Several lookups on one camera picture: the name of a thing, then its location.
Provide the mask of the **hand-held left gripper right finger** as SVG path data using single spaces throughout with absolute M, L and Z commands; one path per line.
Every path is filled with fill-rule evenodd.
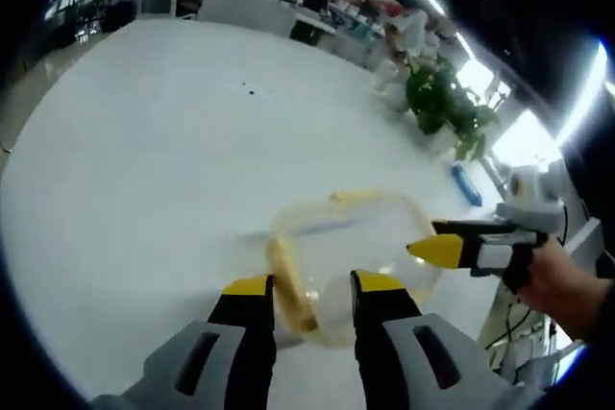
M 485 351 L 397 279 L 350 275 L 355 357 L 369 409 L 530 409 L 543 391 L 490 370 Z

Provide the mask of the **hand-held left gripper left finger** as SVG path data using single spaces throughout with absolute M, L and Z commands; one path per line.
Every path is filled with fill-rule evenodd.
M 225 287 L 206 320 L 152 352 L 141 378 L 92 409 L 265 409 L 276 362 L 274 277 Z

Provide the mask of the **person's right hand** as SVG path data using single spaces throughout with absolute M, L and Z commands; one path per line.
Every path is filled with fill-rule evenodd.
M 551 236 L 533 251 L 529 281 L 517 295 L 529 308 L 555 320 L 576 340 L 588 336 L 610 282 L 582 268 Z

